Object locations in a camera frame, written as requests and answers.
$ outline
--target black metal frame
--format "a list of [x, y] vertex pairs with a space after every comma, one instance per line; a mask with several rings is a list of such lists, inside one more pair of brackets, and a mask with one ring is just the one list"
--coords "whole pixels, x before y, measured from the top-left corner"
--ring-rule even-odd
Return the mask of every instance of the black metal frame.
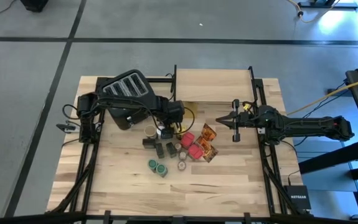
[[[266, 97], [263, 87], [262, 79], [255, 79], [253, 74], [252, 67], [248, 68], [251, 73], [252, 78], [252, 88], [255, 102], [258, 101], [258, 93], [260, 95], [261, 104], [266, 104]], [[172, 83], [171, 93], [173, 94], [174, 100], [176, 100], [176, 77], [177, 77], [177, 66], [174, 66], [174, 73], [171, 78], [147, 78], [148, 82], [157, 82], [157, 83]], [[106, 78], [98, 78], [96, 89], [99, 84], [103, 82]], [[258, 107], [253, 107], [253, 112], [257, 113]], [[158, 221], [158, 222], [171, 222], [175, 224], [182, 223], [191, 223], [191, 222], [242, 222], [244, 224], [251, 224], [251, 222], [261, 222], [261, 223], [281, 223], [281, 224], [337, 224], [337, 223], [354, 223], [352, 221], [346, 220], [335, 220], [329, 218], [316, 218], [312, 215], [304, 213], [302, 210], [297, 209], [296, 205], [292, 203], [288, 194], [281, 184], [280, 177], [280, 168], [278, 166], [277, 156], [275, 147], [273, 145], [268, 146], [271, 152], [271, 164], [273, 170], [270, 168], [270, 165], [267, 160], [265, 148], [267, 147], [264, 144], [265, 134], [257, 130], [259, 150], [261, 156], [262, 172], [265, 181], [266, 188], [266, 197], [268, 202], [268, 209], [270, 217], [251, 217], [249, 213], [244, 213], [243, 217], [185, 217], [185, 216], [127, 216], [127, 215], [114, 215], [111, 214], [111, 211], [106, 210], [104, 215], [87, 215], [87, 208], [90, 199], [90, 192], [93, 182], [93, 175], [95, 171], [98, 147], [100, 144], [100, 136], [102, 131], [102, 125], [104, 122], [105, 111], [102, 111], [98, 116], [98, 129], [97, 129], [97, 141], [93, 145], [93, 151], [89, 163], [85, 166], [86, 156], [88, 152], [89, 144], [83, 144], [82, 154], [80, 156], [80, 162], [78, 165], [78, 173], [76, 176], [75, 185], [72, 187], [71, 191], [68, 193], [65, 199], [62, 200], [62, 203], [55, 209], [50, 212], [46, 212], [42, 215], [29, 215], [21, 217], [6, 217], [0, 218], [0, 224], [2, 223], [20, 223], [20, 224], [30, 224], [30, 223], [73, 223], [73, 222], [82, 222], [86, 223], [87, 220], [103, 220], [104, 224], [111, 224], [113, 220], [129, 220], [129, 221]], [[77, 200], [78, 200], [78, 191], [79, 188], [87, 179], [85, 186], [85, 193], [83, 196], [82, 208], [78, 212], [76, 211]], [[273, 194], [271, 191], [272, 182], [279, 196], [280, 210], [281, 213], [275, 212]], [[65, 212], [66, 208], [70, 205], [69, 212]], [[291, 210], [291, 215], [288, 215], [287, 207]]]
[[[305, 8], [331, 8], [336, 0], [326, 0], [325, 2], [314, 0], [314, 2], [299, 2], [298, 6]], [[357, 9], [356, 3], [337, 3], [333, 9]]]

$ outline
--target green container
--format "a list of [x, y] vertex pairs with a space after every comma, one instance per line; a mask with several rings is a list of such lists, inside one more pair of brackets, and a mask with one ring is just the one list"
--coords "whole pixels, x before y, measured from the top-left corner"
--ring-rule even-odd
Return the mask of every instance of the green container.
[[156, 167], [156, 173], [159, 174], [161, 177], [165, 177], [167, 174], [167, 168], [166, 166], [160, 164]]
[[156, 167], [158, 166], [158, 162], [154, 159], [150, 159], [148, 161], [148, 167], [153, 171], [156, 172]]

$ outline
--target netgear logo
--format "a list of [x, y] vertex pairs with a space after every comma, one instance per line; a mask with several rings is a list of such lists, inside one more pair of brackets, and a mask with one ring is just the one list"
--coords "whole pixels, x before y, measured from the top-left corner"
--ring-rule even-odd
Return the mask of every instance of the netgear logo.
[[305, 195], [291, 195], [292, 199], [306, 199]]

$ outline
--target gray floor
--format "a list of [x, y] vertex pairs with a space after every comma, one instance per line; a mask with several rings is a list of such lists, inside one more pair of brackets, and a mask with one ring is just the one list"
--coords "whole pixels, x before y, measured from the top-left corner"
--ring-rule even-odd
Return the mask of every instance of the gray floor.
[[[0, 0], [0, 9], [8, 2]], [[16, 2], [0, 15], [0, 36], [67, 37], [79, 4], [80, 0], [54, 0], [44, 12], [34, 14]], [[306, 12], [313, 17], [323, 11]], [[76, 36], [358, 40], [354, 11], [332, 11], [310, 24], [295, 22], [294, 15], [293, 6], [285, 0], [91, 0]], [[63, 43], [0, 42], [0, 215], [63, 48]], [[325, 89], [342, 83], [345, 71], [358, 68], [358, 47], [74, 43], [16, 215], [45, 210], [64, 139], [55, 124], [65, 120], [61, 107], [73, 102], [81, 75], [117, 75], [132, 68], [146, 75], [165, 75], [174, 64], [179, 68], [252, 65], [256, 77], [280, 79], [291, 111], [323, 96]], [[355, 111], [352, 99], [341, 98], [315, 116], [343, 114], [357, 120]]]

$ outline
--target wooden panel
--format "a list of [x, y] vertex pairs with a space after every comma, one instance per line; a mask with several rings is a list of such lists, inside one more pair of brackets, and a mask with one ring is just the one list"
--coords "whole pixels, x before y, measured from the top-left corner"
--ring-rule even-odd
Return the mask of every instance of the wooden panel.
[[176, 81], [177, 100], [253, 101], [249, 70], [178, 69]]
[[[96, 77], [82, 77], [77, 95], [93, 91], [96, 80]], [[269, 78], [263, 82], [268, 104], [284, 113], [278, 80]], [[157, 94], [170, 96], [170, 84], [152, 83], [151, 86]], [[242, 141], [234, 143], [232, 130], [215, 122], [215, 118], [231, 111], [230, 103], [198, 103], [197, 108], [198, 116], [191, 132], [198, 136], [204, 123], [209, 124], [217, 132], [212, 144], [219, 154], [210, 163], [203, 159], [196, 162], [188, 159], [187, 169], [178, 171], [178, 158], [171, 159], [165, 150], [166, 157], [158, 159], [169, 170], [165, 178], [148, 169], [147, 161], [157, 159], [156, 152], [155, 149], [144, 149], [141, 144], [143, 128], [152, 124], [151, 118], [122, 131], [107, 113], [88, 214], [102, 215], [104, 210], [111, 210], [115, 215], [241, 217], [244, 212], [250, 212], [253, 217], [269, 216], [256, 130], [241, 129]], [[183, 123], [188, 126], [191, 119], [186, 118]], [[76, 134], [68, 134], [65, 141], [75, 138], [78, 138]], [[73, 185], [81, 150], [82, 145], [78, 142], [62, 149], [47, 206], [49, 210], [58, 205]], [[299, 169], [298, 161], [290, 146], [280, 144], [276, 150], [285, 184], [288, 174]], [[299, 173], [291, 176], [291, 182], [302, 184]], [[276, 211], [279, 211], [274, 187], [273, 195]], [[82, 196], [78, 200], [78, 209], [81, 204]]]

